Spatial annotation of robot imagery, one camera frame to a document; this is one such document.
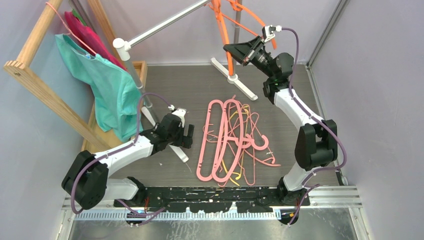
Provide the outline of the pink wire hanger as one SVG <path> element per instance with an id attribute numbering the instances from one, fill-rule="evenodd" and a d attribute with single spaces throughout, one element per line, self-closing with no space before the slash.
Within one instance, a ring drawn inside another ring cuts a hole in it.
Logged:
<path id="1" fill-rule="evenodd" d="M 246 110 L 243 114 L 243 133 L 245 136 L 249 136 L 256 143 L 262 137 L 260 130 L 258 129 L 259 114 L 256 112 L 249 112 Z M 252 145 L 244 148 L 241 151 L 236 170 L 231 173 L 229 181 L 240 186 L 240 180 L 244 180 L 247 186 L 253 186 L 257 179 L 257 165 L 263 165 L 269 168 L 280 167 L 274 155 L 274 152 L 267 145 L 264 149 L 255 149 Z"/>
<path id="2" fill-rule="evenodd" d="M 229 127 L 228 128 L 228 133 L 230 134 L 230 135 L 232 135 L 233 134 L 233 131 L 234 131 L 234 127 Z M 218 142 L 220 142 L 220 143 L 223 143 L 224 142 L 224 137 L 221 137 L 220 139 L 219 139 L 219 136 L 218 135 L 215 135 L 214 134 L 214 130 L 209 130 L 208 132 L 207 132 L 207 134 L 206 134 L 206 141 L 208 142 L 208 143 L 218 143 Z"/>

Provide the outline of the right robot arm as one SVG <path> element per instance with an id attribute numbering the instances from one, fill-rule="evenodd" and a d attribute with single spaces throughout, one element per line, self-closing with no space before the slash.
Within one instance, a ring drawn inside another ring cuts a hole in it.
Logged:
<path id="1" fill-rule="evenodd" d="M 298 130 L 294 149 L 295 164 L 276 187 L 275 197 L 283 205 L 300 201 L 307 193 L 310 177 L 331 168 L 338 158 L 337 124 L 315 114 L 296 94 L 289 78 L 295 59 L 287 52 L 272 57 L 261 37 L 223 46 L 238 63 L 254 65 L 267 76 L 263 83 L 264 96 L 282 110 Z"/>

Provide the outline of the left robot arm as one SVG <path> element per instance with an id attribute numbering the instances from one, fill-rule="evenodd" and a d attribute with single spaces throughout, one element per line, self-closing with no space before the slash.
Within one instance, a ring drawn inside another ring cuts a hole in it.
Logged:
<path id="1" fill-rule="evenodd" d="M 160 123 L 144 130 L 133 140 L 106 151 L 81 151 L 61 187 L 70 195 L 75 214 L 89 210 L 102 201 L 113 200 L 118 206 L 138 207 L 146 202 L 146 187 L 135 177 L 113 179 L 113 175 L 131 163 L 163 151 L 167 146 L 190 149 L 194 125 L 185 127 L 184 108 L 166 114 Z"/>

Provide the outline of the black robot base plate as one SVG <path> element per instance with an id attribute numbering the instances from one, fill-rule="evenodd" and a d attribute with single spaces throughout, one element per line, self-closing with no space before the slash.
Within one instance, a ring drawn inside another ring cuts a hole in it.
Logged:
<path id="1" fill-rule="evenodd" d="M 130 200 L 115 200 L 115 207 L 165 208 L 170 213 L 226 213 L 235 205 L 238 213 L 270 213 L 274 207 L 310 205 L 305 188 L 288 191 L 283 186 L 244 187 L 144 187 Z"/>

